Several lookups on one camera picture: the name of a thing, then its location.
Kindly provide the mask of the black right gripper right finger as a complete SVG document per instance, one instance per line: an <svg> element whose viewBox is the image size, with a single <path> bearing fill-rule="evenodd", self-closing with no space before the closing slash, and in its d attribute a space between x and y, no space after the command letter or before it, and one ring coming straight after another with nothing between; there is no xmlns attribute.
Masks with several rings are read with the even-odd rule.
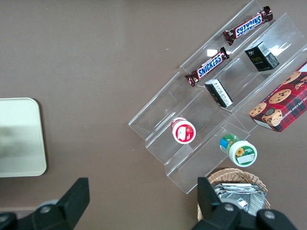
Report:
<svg viewBox="0 0 307 230"><path fill-rule="evenodd" d="M206 177L198 178L198 204L203 219L194 230L296 230L289 218L274 209L262 209L252 216L231 203L223 203Z"/></svg>

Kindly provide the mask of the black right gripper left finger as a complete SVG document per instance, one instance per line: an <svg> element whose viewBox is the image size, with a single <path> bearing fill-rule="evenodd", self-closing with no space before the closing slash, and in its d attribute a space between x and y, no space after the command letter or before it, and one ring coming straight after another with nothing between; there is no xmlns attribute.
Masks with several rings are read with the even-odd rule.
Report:
<svg viewBox="0 0 307 230"><path fill-rule="evenodd" d="M18 219L13 212L1 213L2 230L72 230L90 202L89 180L79 178L55 204L37 208Z"/></svg>

